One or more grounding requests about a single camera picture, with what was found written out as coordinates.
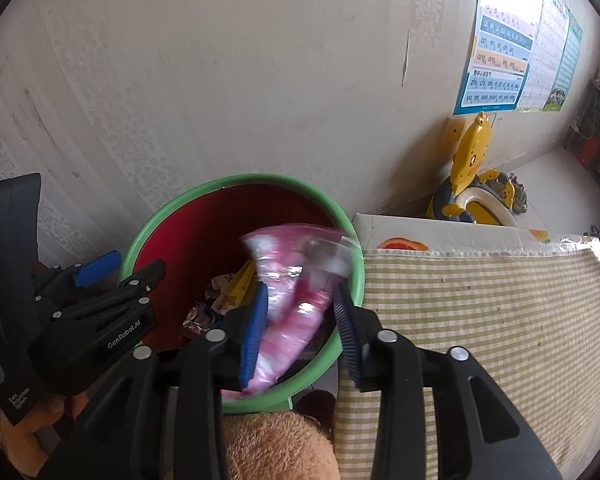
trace electrical outlet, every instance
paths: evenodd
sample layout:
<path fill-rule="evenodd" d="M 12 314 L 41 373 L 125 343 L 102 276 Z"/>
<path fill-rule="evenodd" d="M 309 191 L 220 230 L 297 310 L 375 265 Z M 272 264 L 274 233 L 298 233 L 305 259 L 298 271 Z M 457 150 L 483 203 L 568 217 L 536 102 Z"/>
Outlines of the electrical outlet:
<path fill-rule="evenodd" d="M 458 142 L 466 126 L 466 116 L 449 117 L 446 120 L 445 130 L 442 134 L 442 143 Z"/>

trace checkered fabric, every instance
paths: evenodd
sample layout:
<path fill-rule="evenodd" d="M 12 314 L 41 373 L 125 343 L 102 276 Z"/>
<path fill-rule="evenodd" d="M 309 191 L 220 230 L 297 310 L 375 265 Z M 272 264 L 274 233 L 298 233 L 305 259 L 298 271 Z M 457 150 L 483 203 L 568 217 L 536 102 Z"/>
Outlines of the checkered fabric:
<path fill-rule="evenodd" d="M 520 410 L 564 480 L 600 448 L 600 262 L 564 255 L 365 251 L 364 307 L 437 351 L 468 348 Z M 433 400 L 425 391 L 427 478 L 437 477 Z M 343 480 L 370 477 L 379 394 L 341 366 L 334 445 Z"/>

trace wallpaper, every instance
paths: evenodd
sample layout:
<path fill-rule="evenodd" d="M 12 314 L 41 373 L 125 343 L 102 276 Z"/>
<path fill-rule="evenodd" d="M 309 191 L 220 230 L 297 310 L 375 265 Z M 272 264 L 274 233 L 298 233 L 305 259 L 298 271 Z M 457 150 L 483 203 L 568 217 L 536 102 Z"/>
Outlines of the wallpaper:
<path fill-rule="evenodd" d="M 589 52 L 571 102 L 504 121 L 492 162 L 555 142 L 575 110 L 600 20 L 568 3 Z M 474 16 L 475 0 L 13 0 L 0 179 L 42 174 L 46 264 L 125 252 L 170 199 L 235 173 L 296 176 L 349 215 L 384 210 L 437 183 Z"/>

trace red object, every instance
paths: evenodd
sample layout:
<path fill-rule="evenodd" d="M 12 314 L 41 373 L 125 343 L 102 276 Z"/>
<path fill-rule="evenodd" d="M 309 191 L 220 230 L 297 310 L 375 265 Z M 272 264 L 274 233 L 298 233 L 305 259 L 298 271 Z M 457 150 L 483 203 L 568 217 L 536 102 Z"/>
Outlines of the red object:
<path fill-rule="evenodd" d="M 590 137 L 576 155 L 578 162 L 585 168 L 588 168 L 591 165 L 591 160 L 596 156 L 599 148 L 600 143 L 593 136 Z"/>
<path fill-rule="evenodd" d="M 271 184 L 244 184 L 203 195 L 167 217 L 149 236 L 138 270 L 162 258 L 167 273 L 149 296 L 158 327 L 144 338 L 155 351 L 180 348 L 182 321 L 195 300 L 204 300 L 212 277 L 236 272 L 249 254 L 240 237 L 261 227 L 302 222 L 334 227 L 311 199 Z"/>

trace floor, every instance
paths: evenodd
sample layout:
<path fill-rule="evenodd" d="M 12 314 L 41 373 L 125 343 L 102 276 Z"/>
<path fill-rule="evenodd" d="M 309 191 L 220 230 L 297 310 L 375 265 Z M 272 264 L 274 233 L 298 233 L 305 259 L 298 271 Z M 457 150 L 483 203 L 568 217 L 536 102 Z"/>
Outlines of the floor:
<path fill-rule="evenodd" d="M 583 234 L 600 223 L 600 188 L 571 153 L 557 148 L 513 170 L 525 186 L 528 211 L 520 227 Z"/>

